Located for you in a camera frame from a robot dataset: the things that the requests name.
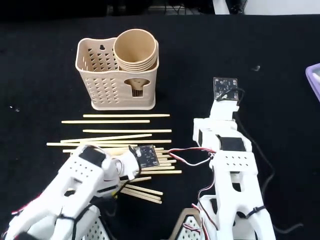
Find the black background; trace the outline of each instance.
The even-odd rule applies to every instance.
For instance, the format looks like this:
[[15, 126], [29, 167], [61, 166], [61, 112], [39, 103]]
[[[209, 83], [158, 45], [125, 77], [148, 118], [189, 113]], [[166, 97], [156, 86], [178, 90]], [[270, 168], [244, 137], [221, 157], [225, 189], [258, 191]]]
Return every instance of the black background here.
[[[320, 103], [305, 76], [320, 62], [320, 16], [135, 16], [25, 22], [0, 25], [0, 223], [36, 197], [68, 156], [46, 142], [89, 137], [84, 128], [142, 128], [141, 125], [62, 125], [97, 113], [75, 69], [82, 38], [110, 38], [143, 28], [159, 41], [156, 106], [150, 128], [172, 128], [165, 146], [186, 148], [193, 118], [209, 115], [213, 77], [236, 77], [246, 91], [239, 116], [276, 169], [265, 205], [281, 228], [304, 228], [280, 240], [309, 239], [319, 226]], [[260, 66], [259, 71], [253, 68]], [[123, 111], [120, 113], [146, 113]], [[202, 155], [189, 154], [190, 161]], [[256, 153], [259, 180], [270, 169]], [[141, 183], [163, 191], [163, 204], [120, 195], [117, 216], [108, 219], [118, 239], [168, 238], [183, 208], [211, 179], [207, 166]]]

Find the circuit board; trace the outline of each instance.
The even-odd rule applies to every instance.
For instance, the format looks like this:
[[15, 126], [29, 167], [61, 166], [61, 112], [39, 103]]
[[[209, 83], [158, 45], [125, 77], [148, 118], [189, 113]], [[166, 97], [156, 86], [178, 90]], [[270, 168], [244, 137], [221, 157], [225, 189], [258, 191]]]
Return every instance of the circuit board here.
[[[228, 90], [238, 87], [238, 79], [228, 78], [228, 77], [214, 77], [213, 78], [214, 87], [214, 99], [217, 99], [221, 94]], [[222, 96], [223, 100], [238, 101], [239, 94], [238, 91], [231, 91], [226, 95]]]
[[157, 154], [153, 145], [136, 146], [133, 149], [137, 153], [137, 160], [139, 161], [141, 168], [159, 165]]

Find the robotic arm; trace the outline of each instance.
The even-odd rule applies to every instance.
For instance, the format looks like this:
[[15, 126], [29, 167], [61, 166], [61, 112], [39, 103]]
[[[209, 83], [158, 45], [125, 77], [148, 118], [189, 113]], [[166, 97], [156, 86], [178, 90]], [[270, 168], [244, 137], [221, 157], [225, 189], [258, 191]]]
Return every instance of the robotic arm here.
[[[242, 89], [238, 88], [236, 79], [214, 78], [213, 81], [215, 100], [210, 116], [195, 118], [193, 129], [193, 140], [200, 147], [216, 151], [209, 162], [216, 195], [200, 198], [200, 215], [210, 240], [255, 240], [255, 232], [259, 240], [275, 240], [271, 218], [264, 207], [259, 187], [251, 142], [237, 131], [233, 120], [233, 113], [239, 109], [239, 90]], [[216, 199], [216, 213], [211, 199]], [[237, 212], [245, 217], [240, 218]]]
[[[95, 146], [79, 146], [42, 194], [12, 219], [5, 240], [21, 233], [44, 240], [81, 239], [100, 214], [92, 198], [111, 197], [121, 187], [120, 177], [132, 180], [139, 169], [131, 151], [114, 158]], [[70, 188], [74, 194], [65, 196]]]

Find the utensil holder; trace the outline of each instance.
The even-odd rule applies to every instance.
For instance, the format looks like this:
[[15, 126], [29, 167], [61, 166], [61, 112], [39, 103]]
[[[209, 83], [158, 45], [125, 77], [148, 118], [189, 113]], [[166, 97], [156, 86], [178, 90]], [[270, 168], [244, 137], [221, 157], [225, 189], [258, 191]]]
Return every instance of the utensil holder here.
[[[156, 104], [157, 60], [151, 70], [118, 70], [113, 45], [116, 38], [84, 38], [78, 43], [75, 68], [79, 71], [95, 110], [150, 110]], [[135, 85], [144, 84], [142, 90]]]

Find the pile of chopsticks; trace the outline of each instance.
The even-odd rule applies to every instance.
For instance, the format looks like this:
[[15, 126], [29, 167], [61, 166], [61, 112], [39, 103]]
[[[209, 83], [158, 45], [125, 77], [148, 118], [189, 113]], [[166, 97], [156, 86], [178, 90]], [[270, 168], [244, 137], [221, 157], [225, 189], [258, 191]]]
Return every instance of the pile of chopsticks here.
[[[169, 114], [84, 114], [84, 118], [162, 118], [170, 117]], [[61, 121], [63, 124], [131, 124], [131, 123], [150, 123], [150, 120], [68, 120]], [[84, 133], [104, 133], [104, 134], [124, 134], [124, 135], [108, 135], [103, 137], [86, 137], [75, 139], [64, 139], [60, 142], [47, 142], [47, 146], [54, 147], [75, 147], [72, 149], [63, 149], [63, 153], [72, 154], [76, 147], [81, 145], [95, 145], [101, 147], [112, 156], [122, 155], [128, 151], [128, 145], [133, 147], [138, 144], [153, 145], [159, 166], [142, 168], [141, 175], [163, 175], [163, 174], [181, 174], [181, 170], [175, 170], [177, 160], [170, 159], [167, 154], [168, 150], [164, 147], [155, 146], [155, 144], [169, 144], [170, 139], [144, 139], [153, 136], [153, 133], [171, 133], [171, 129], [83, 129]], [[126, 184], [121, 190], [121, 193], [130, 195], [132, 197], [144, 199], [153, 203], [161, 204], [161, 197], [163, 192], [144, 188], [131, 183], [151, 180], [151, 176], [139, 177]]]

